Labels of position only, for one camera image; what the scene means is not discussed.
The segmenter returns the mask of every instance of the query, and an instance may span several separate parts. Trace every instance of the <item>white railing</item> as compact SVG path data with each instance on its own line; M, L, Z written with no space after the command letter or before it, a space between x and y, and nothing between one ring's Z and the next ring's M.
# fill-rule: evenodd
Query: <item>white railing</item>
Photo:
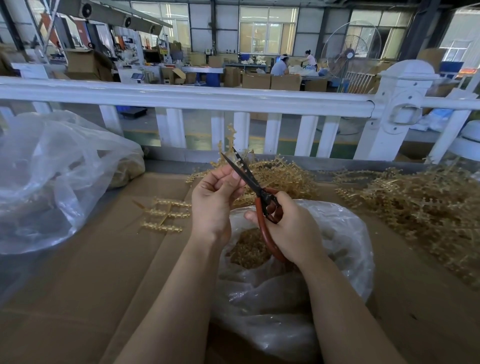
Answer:
M0 98L32 101L37 112L48 113L60 102L97 104L106 127L123 135L115 105L154 107L162 146L186 148L182 109L211 110L212 150L224 141L224 112L234 112L234 146L248 148L250 112L266 112L264 153L277 153L282 114L301 115L296 156L309 156L319 116L326 116L317 157L330 157L340 117L367 118L354 159L386 160L396 157L409 126L422 108L454 109L448 127L430 153L438 163L480 100L425 97L438 75L418 60L403 61L382 72L374 95L254 90L173 85L126 85L93 81L0 77ZM0 107L4 119L13 112Z

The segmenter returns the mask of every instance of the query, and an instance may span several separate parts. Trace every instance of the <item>scissors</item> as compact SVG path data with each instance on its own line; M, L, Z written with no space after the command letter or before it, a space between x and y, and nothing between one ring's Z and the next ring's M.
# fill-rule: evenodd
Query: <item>scissors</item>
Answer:
M237 162L240 163L241 167L232 162L225 154L221 154L227 163L233 168L233 170L238 173L238 175L257 195L255 199L255 207L257 210L258 225L260 227L260 231L262 232L265 244L275 258L282 263L286 263L289 260L285 258L283 253L273 241L272 235L270 234L265 221L265 219L268 219L272 223L277 224L283 217L282 206L278 203L275 197L275 194L278 192L278 190L268 187L262 188L248 168L247 163L245 163L245 161L240 157L235 148L233 148L233 152L235 153L235 158L237 159Z

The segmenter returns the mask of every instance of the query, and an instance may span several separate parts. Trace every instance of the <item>worker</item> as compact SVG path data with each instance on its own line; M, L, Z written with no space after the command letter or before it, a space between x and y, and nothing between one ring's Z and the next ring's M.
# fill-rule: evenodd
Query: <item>worker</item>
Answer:
M232 234L230 208L244 186L226 165L210 172L194 188L190 238L115 364L204 362L220 253ZM308 210L285 192L276 197L283 218L277 225L266 223L282 253L305 278L324 362L406 364L318 243L321 233ZM254 211L246 212L245 218L258 224Z
M278 57L278 61L273 65L270 71L272 76L283 76L288 74L288 54Z
M314 56L312 56L312 51L310 49L305 51L305 58L302 59L301 62L307 62L305 69L314 71L317 70L317 60Z

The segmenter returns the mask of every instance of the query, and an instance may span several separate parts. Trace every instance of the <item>plastic wrap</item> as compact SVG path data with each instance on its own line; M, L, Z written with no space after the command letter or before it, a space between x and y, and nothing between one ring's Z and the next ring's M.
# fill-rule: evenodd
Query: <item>plastic wrap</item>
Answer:
M317 221L322 238L318 243L328 254L347 251L335 264L355 291L367 300L373 288L373 255L363 221L350 210L321 201L296 200ZM273 257L255 269L230 263L227 253L240 233L254 227L243 214L255 207L235 209L230 214L232 238L222 252L216 284L212 321L233 331L256 348L287 361L310 361L319 354L303 276L287 271Z
M109 186L145 171L137 143L70 111L16 116L0 155L0 254L64 241Z

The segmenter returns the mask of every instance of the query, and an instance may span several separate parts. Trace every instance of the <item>industrial fan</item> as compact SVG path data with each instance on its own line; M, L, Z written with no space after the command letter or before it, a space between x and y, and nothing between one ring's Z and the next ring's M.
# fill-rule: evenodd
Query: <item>industrial fan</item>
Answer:
M376 26L354 21L339 27L322 50L328 77L337 92L365 93L374 66L382 50L382 39Z

